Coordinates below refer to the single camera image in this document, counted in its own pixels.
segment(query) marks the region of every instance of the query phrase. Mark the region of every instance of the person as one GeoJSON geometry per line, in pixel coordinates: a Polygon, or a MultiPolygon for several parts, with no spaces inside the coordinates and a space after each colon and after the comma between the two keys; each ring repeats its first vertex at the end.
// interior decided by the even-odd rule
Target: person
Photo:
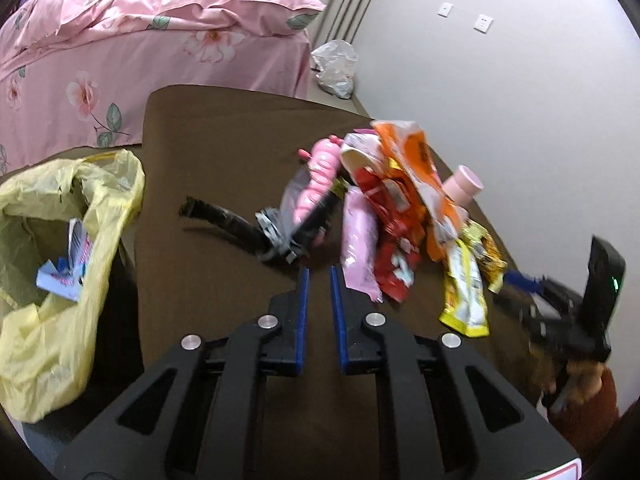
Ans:
{"type": "MultiPolygon", "coordinates": [[[[558,362],[543,348],[530,345],[537,359],[533,382],[543,392],[555,393],[558,362]]],[[[611,370],[594,361],[569,361],[567,373],[574,377],[565,407],[559,413],[547,412],[549,423],[564,436],[582,459],[587,470],[597,459],[610,430],[620,419],[616,384],[611,370]]]]}

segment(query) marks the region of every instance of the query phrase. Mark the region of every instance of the green leaf print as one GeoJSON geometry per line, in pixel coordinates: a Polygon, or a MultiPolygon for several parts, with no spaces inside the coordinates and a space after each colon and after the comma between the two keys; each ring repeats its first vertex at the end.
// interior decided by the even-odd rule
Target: green leaf print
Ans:
{"type": "Polygon", "coordinates": [[[166,30],[171,18],[168,16],[155,16],[151,23],[146,26],[146,30],[166,30]]]}
{"type": "Polygon", "coordinates": [[[8,165],[9,163],[6,161],[6,150],[4,146],[0,144],[0,175],[6,174],[8,165]]]}
{"type": "Polygon", "coordinates": [[[306,26],[311,23],[318,14],[298,14],[293,18],[289,18],[287,20],[287,25],[292,30],[302,30],[306,28],[306,26]]]}
{"type": "Polygon", "coordinates": [[[122,114],[116,103],[107,108],[107,126],[112,132],[119,132],[122,127],[122,114]]]}
{"type": "Polygon", "coordinates": [[[108,148],[113,146],[113,132],[102,132],[98,134],[98,148],[108,148]]]}

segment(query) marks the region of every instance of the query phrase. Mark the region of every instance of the pink cup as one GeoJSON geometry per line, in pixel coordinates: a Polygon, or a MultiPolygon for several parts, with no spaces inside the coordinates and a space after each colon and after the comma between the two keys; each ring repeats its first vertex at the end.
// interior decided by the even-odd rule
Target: pink cup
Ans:
{"type": "Polygon", "coordinates": [[[466,166],[458,166],[456,172],[442,184],[444,193],[461,207],[469,204],[482,189],[478,176],[466,166]]]}

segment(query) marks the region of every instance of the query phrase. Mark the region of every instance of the flower print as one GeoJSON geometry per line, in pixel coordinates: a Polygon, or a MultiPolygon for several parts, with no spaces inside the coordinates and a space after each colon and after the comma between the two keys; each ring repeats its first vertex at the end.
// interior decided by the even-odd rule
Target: flower print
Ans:
{"type": "Polygon", "coordinates": [[[17,13],[14,21],[15,30],[20,30],[22,28],[22,25],[24,24],[25,14],[26,12],[24,10],[21,10],[20,12],[17,13]]]}
{"type": "Polygon", "coordinates": [[[143,20],[141,16],[117,16],[116,18],[107,18],[100,23],[104,30],[112,30],[115,34],[127,34],[137,30],[144,30],[143,20]]]}
{"type": "Polygon", "coordinates": [[[17,77],[9,78],[6,85],[6,101],[9,108],[14,111],[18,111],[22,106],[22,91],[20,89],[20,83],[18,83],[17,77]]]}
{"type": "Polygon", "coordinates": [[[100,91],[87,72],[77,72],[76,80],[66,87],[66,97],[73,106],[78,107],[78,116],[87,121],[98,104],[100,91]]]}
{"type": "Polygon", "coordinates": [[[184,51],[199,63],[231,61],[236,56],[235,46],[245,35],[232,30],[196,30],[184,41],[184,51]]]}

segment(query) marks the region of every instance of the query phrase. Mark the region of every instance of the bed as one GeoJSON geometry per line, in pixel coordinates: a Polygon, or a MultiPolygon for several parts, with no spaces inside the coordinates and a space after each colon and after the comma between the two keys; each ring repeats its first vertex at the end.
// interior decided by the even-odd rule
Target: bed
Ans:
{"type": "Polygon", "coordinates": [[[306,97],[319,0],[29,0],[0,30],[0,173],[142,142],[175,84],[306,97]]]}

